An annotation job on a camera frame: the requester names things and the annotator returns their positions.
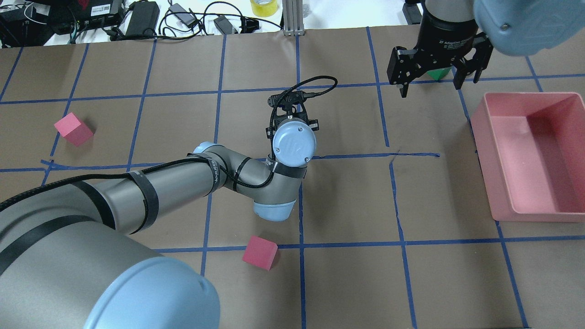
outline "blue tape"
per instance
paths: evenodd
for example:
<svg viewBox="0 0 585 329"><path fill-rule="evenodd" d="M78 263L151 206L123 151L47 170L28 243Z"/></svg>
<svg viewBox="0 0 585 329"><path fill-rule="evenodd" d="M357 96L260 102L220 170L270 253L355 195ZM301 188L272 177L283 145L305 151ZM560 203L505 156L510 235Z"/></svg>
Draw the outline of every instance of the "blue tape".
<svg viewBox="0 0 585 329"><path fill-rule="evenodd" d="M307 300L305 298L305 229L302 224L304 210L302 206L302 183L298 189L298 240L299 266L301 281L301 329L307 329Z"/></svg>
<svg viewBox="0 0 585 329"><path fill-rule="evenodd" d="M223 85L223 66L225 64L225 44L226 44L227 36L223 35L223 43L221 48L221 63L219 66L219 83L218 83L218 103L215 109L215 132L214 132L214 143L218 142L218 134L219 134L219 112L221 107L221 94L222 94L222 85Z"/></svg>
<svg viewBox="0 0 585 329"><path fill-rule="evenodd" d="M388 141L388 131L386 129L386 116L384 115L384 103L382 102L382 90L380 89L380 77L378 75L378 64L376 64L376 54L374 53L374 43L371 41L370 27L366 26L367 41L370 44L371 61L374 64L374 76L376 78L376 89L378 91L378 106L380 107L380 117L382 118L382 130L384 131L384 143L390 147Z"/></svg>
<svg viewBox="0 0 585 329"><path fill-rule="evenodd" d="M506 247L504 233L502 232L502 228L500 227L500 222L496 221L495 227L498 229L498 236L500 237L500 243L502 246L502 251L504 252L504 259L506 261L506 267L508 268L508 275L510 276L510 282L512 284L512 290L514 291L514 297L516 298L516 304L518 305L518 312L520 313L522 326L524 328L528 328L528 320L526 319L526 314L524 313L524 306L522 305L522 299L520 298L520 292L518 291L518 285L516 284L514 270L512 269L512 262L510 261L508 248Z"/></svg>
<svg viewBox="0 0 585 329"><path fill-rule="evenodd" d="M72 98L71 101L95 101L95 100L117 100L120 98L139 98L142 95L117 95L117 96L94 96L94 97L76 97Z"/></svg>
<svg viewBox="0 0 585 329"><path fill-rule="evenodd" d="M6 168L0 169L0 173L18 173L18 172L43 172L46 168Z"/></svg>
<svg viewBox="0 0 585 329"><path fill-rule="evenodd" d="M201 254L201 276L205 276L205 265L207 264L207 245L209 243L209 225L211 223L212 194L207 196L207 213L205 214L205 232L203 234L203 253Z"/></svg>
<svg viewBox="0 0 585 329"><path fill-rule="evenodd" d="M20 60L20 55L22 54L22 50L24 48L20 47L20 50L18 51L18 55L16 55L16 58L14 59L14 63L12 64L12 68L10 69L10 73L8 74L8 78L6 78L6 83L4 84L4 87L2 88L2 92L0 93L0 101L2 100L2 97L4 97L4 93L6 92L6 89L8 88L8 84L10 83L10 79L12 79L12 75L14 74L14 70L16 70L16 65L18 64L18 61Z"/></svg>
<svg viewBox="0 0 585 329"><path fill-rule="evenodd" d="M150 80L150 71L152 69L152 62L154 60L154 52L156 51L156 39L152 43L152 50L150 51L150 60L148 62L148 69L146 70L146 79L144 80L144 87L142 88L142 95L140 97L140 106L138 107L138 114L136 115L136 124L134 125L134 133L132 134L132 143L130 144L130 152L128 153L128 162L126 170L130 171L132 166L132 157L134 157L134 147L136 146L136 137L138 136L138 128L140 127L140 119L142 117L142 109L144 107L144 97L148 89L148 82Z"/></svg>
<svg viewBox="0 0 585 329"><path fill-rule="evenodd" d="M67 98L55 98L55 99L50 99L50 100L31 100L31 101L6 101L6 102L0 102L0 105L54 103L54 102L65 102L65 101L67 101Z"/></svg>
<svg viewBox="0 0 585 329"><path fill-rule="evenodd" d="M530 62L530 58L528 58L528 56L524 56L524 58L526 58L526 63L528 63L528 67L530 68L530 72L532 73L532 77L534 78L534 82L536 83L536 86L538 87L538 91L542 92L541 82L538 81L538 77L536 76L536 71L534 70L534 67L532 66L532 62Z"/></svg>
<svg viewBox="0 0 585 329"><path fill-rule="evenodd" d="M217 94L217 90L209 91L183 91L183 92L160 92L157 94L146 94L145 97L166 97L166 96L185 96L185 95L208 95Z"/></svg>
<svg viewBox="0 0 585 329"><path fill-rule="evenodd" d="M406 291L408 295L408 307L410 308L410 318L412 321L412 327L417 329L417 315L414 309L414 298L412 296L412 286L410 281L410 270L408 268L408 257L406 253L406 242L404 241L404 231L402 230L402 224L400 223L400 212L398 211L398 201L396 193L396 178L394 176L394 165L390 163L390 182L392 184L392 196L394 199L394 211L396 213L396 223L398 225L398 237L402 243L402 265L404 266L404 279L406 281Z"/></svg>

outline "pink plastic bin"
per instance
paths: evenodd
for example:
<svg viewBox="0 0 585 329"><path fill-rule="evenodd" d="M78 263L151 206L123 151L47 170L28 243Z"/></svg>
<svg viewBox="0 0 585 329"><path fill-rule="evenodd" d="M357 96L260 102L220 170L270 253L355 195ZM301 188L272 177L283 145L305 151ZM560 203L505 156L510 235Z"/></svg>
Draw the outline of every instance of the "pink plastic bin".
<svg viewBox="0 0 585 329"><path fill-rule="evenodd" d="M579 94L489 92L471 121L495 220L585 221Z"/></svg>

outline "light blue joint cap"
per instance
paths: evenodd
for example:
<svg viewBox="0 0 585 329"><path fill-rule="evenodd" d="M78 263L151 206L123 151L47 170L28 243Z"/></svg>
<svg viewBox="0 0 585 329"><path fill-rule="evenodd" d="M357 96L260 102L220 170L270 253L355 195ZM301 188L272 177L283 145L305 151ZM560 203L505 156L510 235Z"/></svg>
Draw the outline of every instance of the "light blue joint cap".
<svg viewBox="0 0 585 329"><path fill-rule="evenodd" d="M203 143L199 144L199 146L197 146L195 148L195 150L193 151L193 153L203 153L203 152L205 152L205 150L207 150L211 146L215 146L215 145L219 145L219 144L212 143L212 142L203 142Z"/></svg>
<svg viewBox="0 0 585 329"><path fill-rule="evenodd" d="M84 329L217 329L219 297L189 265L154 257L125 270L95 303Z"/></svg>
<svg viewBox="0 0 585 329"><path fill-rule="evenodd" d="M295 202L297 201L294 200L293 202L282 204L261 204L254 202L254 212L265 220L282 222L291 215Z"/></svg>
<svg viewBox="0 0 585 329"><path fill-rule="evenodd" d="M317 139L311 128L302 121L288 121L274 134L272 150L276 159L289 167L303 167L315 154Z"/></svg>

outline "velcro strap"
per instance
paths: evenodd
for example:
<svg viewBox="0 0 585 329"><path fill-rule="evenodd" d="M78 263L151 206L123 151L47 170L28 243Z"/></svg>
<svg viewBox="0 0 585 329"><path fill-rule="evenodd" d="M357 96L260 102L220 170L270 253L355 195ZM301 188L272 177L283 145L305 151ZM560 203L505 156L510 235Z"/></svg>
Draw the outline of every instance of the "velcro strap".
<svg viewBox="0 0 585 329"><path fill-rule="evenodd" d="M144 221L137 230L130 233L134 234L154 224L156 217L159 215L159 196L156 194L156 190L150 183L150 180L141 170L135 170L129 172L129 174L130 179L134 181L144 196Z"/></svg>

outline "power adapter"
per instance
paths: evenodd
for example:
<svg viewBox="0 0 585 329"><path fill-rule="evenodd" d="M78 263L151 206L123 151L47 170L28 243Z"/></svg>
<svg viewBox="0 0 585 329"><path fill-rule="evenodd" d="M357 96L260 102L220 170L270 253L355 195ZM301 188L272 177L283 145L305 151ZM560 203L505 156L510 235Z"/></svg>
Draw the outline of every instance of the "power adapter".
<svg viewBox="0 0 585 329"><path fill-rule="evenodd" d="M128 10L132 11L132 17L126 29L126 35L148 35L155 34L156 22L159 19L159 5L154 1L137 1L132 3Z"/></svg>
<svg viewBox="0 0 585 329"><path fill-rule="evenodd" d="M223 35L236 35L238 33L229 19L223 15L214 19L214 24Z"/></svg>
<svg viewBox="0 0 585 329"><path fill-rule="evenodd" d="M175 15L175 17L181 21L181 23L185 24L188 28L193 28L199 21L197 18L193 17L192 14L186 13L185 8L183 8L179 4L174 4L168 7L168 10Z"/></svg>

